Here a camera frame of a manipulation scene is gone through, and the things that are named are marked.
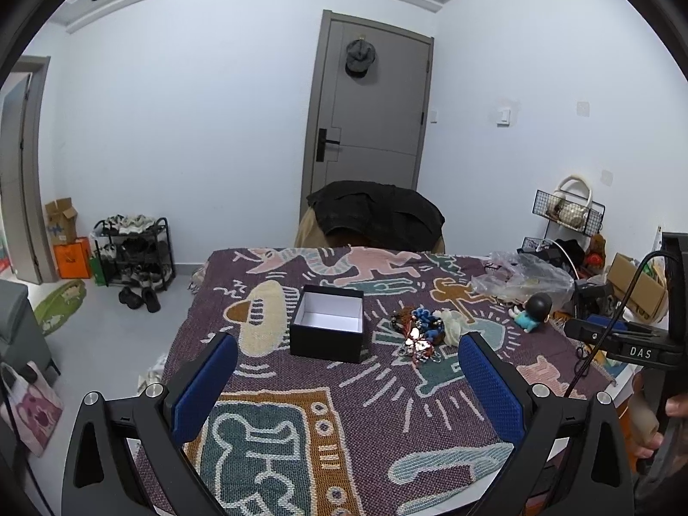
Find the patterned purple woven blanket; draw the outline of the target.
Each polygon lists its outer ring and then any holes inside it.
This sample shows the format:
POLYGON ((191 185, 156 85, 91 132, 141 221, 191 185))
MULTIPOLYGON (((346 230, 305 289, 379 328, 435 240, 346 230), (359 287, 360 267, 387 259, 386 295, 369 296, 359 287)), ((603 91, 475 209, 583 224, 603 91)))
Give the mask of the patterned purple woven blanket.
POLYGON ((574 376, 575 346, 554 327, 525 332, 472 290, 476 258, 374 248, 234 248, 214 252, 164 371, 172 375, 219 332, 239 354, 223 394, 185 454, 230 515, 411 515, 457 498, 499 470, 500 442, 454 347, 408 358, 393 316, 424 307, 482 334, 500 359, 556 394, 610 383, 574 376), (362 360, 299 358, 289 325, 305 286, 358 290, 362 360))

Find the green floor mat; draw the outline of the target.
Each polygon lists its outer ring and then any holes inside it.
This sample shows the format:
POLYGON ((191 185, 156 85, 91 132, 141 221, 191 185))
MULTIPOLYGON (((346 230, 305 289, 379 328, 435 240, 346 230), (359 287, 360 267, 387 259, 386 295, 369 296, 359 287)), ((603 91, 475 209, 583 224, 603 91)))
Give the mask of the green floor mat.
POLYGON ((34 309, 42 334, 50 335, 59 330, 82 306, 85 297, 86 286, 82 279, 69 279, 51 291, 34 309))

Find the white handbag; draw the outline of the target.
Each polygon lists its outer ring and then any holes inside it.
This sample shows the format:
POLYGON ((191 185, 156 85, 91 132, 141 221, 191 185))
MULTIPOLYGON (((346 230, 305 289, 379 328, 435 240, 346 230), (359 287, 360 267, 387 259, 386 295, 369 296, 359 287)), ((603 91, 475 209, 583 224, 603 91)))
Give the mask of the white handbag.
POLYGON ((560 222, 573 230, 583 228, 587 223, 590 205, 593 202, 593 189, 588 182, 578 175, 569 175, 557 184, 555 190, 549 194, 546 207, 546 215, 550 219, 560 222), (565 187, 569 183, 581 184, 585 190, 584 203, 578 204, 567 198, 565 187))

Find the orange paper bag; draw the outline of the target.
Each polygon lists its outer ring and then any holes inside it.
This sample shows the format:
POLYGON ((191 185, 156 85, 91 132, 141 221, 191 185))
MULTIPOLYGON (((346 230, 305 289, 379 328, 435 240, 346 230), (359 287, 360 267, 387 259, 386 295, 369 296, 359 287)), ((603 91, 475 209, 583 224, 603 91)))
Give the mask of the orange paper bag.
POLYGON ((77 238, 67 245, 52 247, 57 263, 57 271, 62 280, 75 280, 90 278, 92 276, 90 266, 91 249, 87 238, 77 238))

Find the grey bedroom door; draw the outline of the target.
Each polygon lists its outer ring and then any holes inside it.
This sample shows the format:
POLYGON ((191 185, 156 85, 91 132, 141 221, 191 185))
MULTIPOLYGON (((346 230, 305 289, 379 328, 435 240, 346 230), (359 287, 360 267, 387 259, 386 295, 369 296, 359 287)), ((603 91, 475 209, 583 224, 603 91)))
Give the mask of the grey bedroom door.
POLYGON ((336 181, 418 187, 426 136, 434 40, 408 29, 325 11, 307 116, 300 210, 309 194, 336 181), (365 39, 377 59, 364 78, 345 72, 345 49, 365 39), (315 161, 320 128, 339 146, 315 161))

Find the black slippers on floor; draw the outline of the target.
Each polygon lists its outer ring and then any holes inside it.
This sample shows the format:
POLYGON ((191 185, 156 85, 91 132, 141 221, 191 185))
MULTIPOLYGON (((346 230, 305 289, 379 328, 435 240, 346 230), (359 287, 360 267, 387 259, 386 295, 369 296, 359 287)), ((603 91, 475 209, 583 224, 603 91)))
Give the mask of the black slippers on floor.
POLYGON ((139 310, 145 307, 149 313, 156 313, 161 310, 161 304, 156 292, 152 288, 144 288, 140 294, 134 292, 129 286, 120 290, 119 302, 127 306, 129 310, 139 310))

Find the grey cap on door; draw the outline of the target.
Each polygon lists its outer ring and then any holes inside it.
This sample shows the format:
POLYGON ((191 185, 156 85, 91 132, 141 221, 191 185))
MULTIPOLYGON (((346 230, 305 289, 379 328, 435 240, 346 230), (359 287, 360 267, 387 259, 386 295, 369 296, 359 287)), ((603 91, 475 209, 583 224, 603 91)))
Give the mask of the grey cap on door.
POLYGON ((361 79, 375 64, 377 51, 365 39, 351 41, 345 49, 345 72, 352 78, 361 79))

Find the white light switch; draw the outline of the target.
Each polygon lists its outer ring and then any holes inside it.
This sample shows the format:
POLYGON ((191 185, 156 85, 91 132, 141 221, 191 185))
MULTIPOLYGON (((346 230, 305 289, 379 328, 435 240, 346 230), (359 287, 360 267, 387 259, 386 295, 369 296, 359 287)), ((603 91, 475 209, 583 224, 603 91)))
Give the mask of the white light switch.
POLYGON ((508 127, 511 125, 511 110, 509 108, 502 108, 498 112, 497 125, 499 127, 508 127))

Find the open cardboard box right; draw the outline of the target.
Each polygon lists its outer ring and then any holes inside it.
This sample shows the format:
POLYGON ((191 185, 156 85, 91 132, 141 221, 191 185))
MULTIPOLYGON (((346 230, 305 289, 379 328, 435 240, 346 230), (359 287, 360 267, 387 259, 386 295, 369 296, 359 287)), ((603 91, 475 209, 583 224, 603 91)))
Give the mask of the open cardboard box right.
MULTIPOLYGON (((633 258, 617 253, 606 274, 614 295, 621 301, 636 273, 638 263, 633 258)), ((666 279, 659 275, 649 275, 643 271, 632 290, 629 302, 626 303, 635 319, 645 324, 660 322, 668 311, 668 291, 666 279)))

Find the black shoe rack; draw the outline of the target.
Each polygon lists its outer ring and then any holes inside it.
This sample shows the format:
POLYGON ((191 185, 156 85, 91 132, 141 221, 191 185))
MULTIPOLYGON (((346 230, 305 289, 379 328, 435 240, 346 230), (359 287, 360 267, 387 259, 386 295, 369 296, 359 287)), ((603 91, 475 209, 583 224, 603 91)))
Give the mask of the black shoe rack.
POLYGON ((148 215, 111 215, 89 235, 103 286, 150 284, 166 290, 176 276, 168 219, 148 215))

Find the brown plush toy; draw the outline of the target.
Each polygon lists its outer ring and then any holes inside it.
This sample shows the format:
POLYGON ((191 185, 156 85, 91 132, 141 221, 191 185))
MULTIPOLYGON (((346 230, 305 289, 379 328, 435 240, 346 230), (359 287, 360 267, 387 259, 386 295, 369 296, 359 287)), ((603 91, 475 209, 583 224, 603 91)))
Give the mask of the brown plush toy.
POLYGON ((583 260, 584 270, 593 275, 601 274, 606 263, 606 240, 601 234, 590 238, 589 247, 583 260))

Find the brown cardboard box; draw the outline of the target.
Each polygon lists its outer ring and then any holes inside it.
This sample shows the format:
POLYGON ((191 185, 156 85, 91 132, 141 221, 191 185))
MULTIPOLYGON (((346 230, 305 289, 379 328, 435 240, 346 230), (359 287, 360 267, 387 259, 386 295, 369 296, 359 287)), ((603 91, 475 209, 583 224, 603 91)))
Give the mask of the brown cardboard box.
POLYGON ((70 245, 77 239, 76 220, 78 212, 72 199, 59 198, 44 205, 46 210, 46 231, 52 246, 70 245))

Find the clear plastic bag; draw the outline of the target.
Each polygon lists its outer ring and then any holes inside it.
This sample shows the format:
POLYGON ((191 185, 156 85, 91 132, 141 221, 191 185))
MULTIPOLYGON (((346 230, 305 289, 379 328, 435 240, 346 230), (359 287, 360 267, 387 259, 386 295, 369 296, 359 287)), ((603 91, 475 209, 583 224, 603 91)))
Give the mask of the clear plastic bag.
POLYGON ((482 261, 484 272, 472 276, 471 289, 502 303, 525 304, 546 294, 553 310, 565 306, 574 293, 574 279, 563 269, 533 254, 494 252, 482 261))

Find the pink tote bag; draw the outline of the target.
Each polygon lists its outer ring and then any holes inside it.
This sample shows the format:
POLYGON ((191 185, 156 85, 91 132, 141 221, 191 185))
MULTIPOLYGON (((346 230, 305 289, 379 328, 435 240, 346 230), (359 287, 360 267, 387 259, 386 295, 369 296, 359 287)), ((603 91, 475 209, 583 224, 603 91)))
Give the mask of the pink tote bag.
POLYGON ((13 414, 23 445, 36 457, 42 457, 63 414, 61 398, 33 361, 24 365, 22 372, 2 362, 1 382, 8 391, 10 405, 1 407, 2 419, 12 424, 9 414, 13 414))

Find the black clothing pile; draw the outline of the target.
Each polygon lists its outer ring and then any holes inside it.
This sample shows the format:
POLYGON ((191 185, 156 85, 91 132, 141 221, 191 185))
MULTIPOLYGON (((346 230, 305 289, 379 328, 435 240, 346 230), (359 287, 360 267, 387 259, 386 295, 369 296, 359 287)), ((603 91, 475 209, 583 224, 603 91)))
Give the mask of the black clothing pile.
POLYGON ((340 181, 309 194, 295 245, 443 253, 444 222, 439 208, 414 190, 340 181))

